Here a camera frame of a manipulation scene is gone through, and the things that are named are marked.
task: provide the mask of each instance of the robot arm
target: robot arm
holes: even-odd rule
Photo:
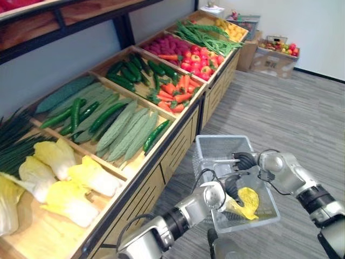
[[[258,165],[271,183],[293,195],[321,228],[318,239],[329,258],[345,258],[345,209],[303,168],[291,153],[267,150],[261,154],[236,153],[236,166],[249,169]]]

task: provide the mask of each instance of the box of fruit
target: box of fruit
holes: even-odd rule
[[[280,78],[289,78],[299,58],[296,44],[286,44],[287,38],[267,36],[254,55],[251,70]]]

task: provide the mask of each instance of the orange carrot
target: orange carrot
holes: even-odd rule
[[[158,103],[158,107],[160,107],[160,108],[162,108],[163,110],[166,110],[167,112],[173,112],[170,108],[169,108],[169,106],[165,103],[165,102],[163,102],[163,101],[160,101],[159,103]]]
[[[185,94],[179,94],[175,96],[175,100],[180,104],[184,101],[188,101],[192,95],[190,93],[185,93]]]

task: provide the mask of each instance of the fake vegetable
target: fake vegetable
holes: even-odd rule
[[[76,165],[73,149],[63,140],[43,141],[34,146],[34,156],[49,165],[59,180],[68,178],[67,170]]]
[[[68,169],[68,175],[72,181],[82,184],[105,196],[114,196],[116,190],[121,187],[120,181],[105,171],[96,161],[85,155],[81,165]]]
[[[66,216],[77,225],[86,228],[98,215],[98,210],[85,198],[88,189],[75,181],[58,181],[48,191],[47,205],[40,207]]]
[[[0,175],[0,236],[18,229],[17,203],[24,189]]]
[[[259,217],[255,215],[255,211],[259,207],[259,196],[251,188],[243,187],[238,190],[238,196],[243,201],[244,206],[241,207],[232,197],[226,196],[226,211],[236,213],[249,220],[255,220]]]
[[[20,179],[12,175],[0,173],[3,177],[25,188],[40,202],[46,202],[49,187],[56,182],[52,169],[33,156],[27,156],[19,168]]]

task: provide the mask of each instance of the wall baseboard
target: wall baseboard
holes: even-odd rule
[[[303,73],[306,73],[306,74],[312,74],[313,76],[318,76],[318,77],[326,78],[326,79],[329,79],[329,80],[332,80],[332,81],[336,81],[338,83],[345,84],[344,80],[337,79],[337,78],[334,78],[334,77],[325,76],[324,74],[318,74],[318,73],[315,73],[315,72],[312,72],[312,71],[308,71],[308,70],[304,70],[304,69],[299,69],[298,67],[294,67],[293,70],[300,71],[300,72],[303,72]]]

